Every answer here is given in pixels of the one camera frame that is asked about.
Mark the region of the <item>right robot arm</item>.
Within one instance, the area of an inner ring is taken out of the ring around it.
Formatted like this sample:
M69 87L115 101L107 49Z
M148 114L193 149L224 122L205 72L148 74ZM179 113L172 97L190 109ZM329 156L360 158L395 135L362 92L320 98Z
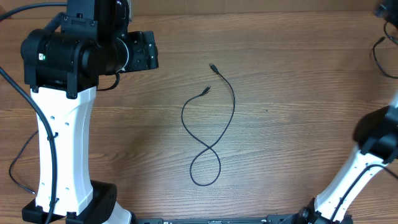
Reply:
M356 125L356 143L348 160L326 189L282 224L353 223L347 209L367 183L397 159L397 95L391 103L367 114Z

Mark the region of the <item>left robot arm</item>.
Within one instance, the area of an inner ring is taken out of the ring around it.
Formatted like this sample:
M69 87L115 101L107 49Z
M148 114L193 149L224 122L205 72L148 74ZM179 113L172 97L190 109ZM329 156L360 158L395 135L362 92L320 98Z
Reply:
M21 45L24 81L38 108L40 180L26 222L133 223L117 187L90 178L90 118L99 77L159 66L151 31L129 32L131 1L68 1Z

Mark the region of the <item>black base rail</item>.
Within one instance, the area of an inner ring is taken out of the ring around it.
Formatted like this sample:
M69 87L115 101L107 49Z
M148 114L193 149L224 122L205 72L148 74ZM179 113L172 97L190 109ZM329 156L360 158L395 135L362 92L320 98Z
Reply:
M136 218L133 224L280 224L295 223L297 214L294 215L267 215L266 217L251 218L189 218L169 219L162 218Z

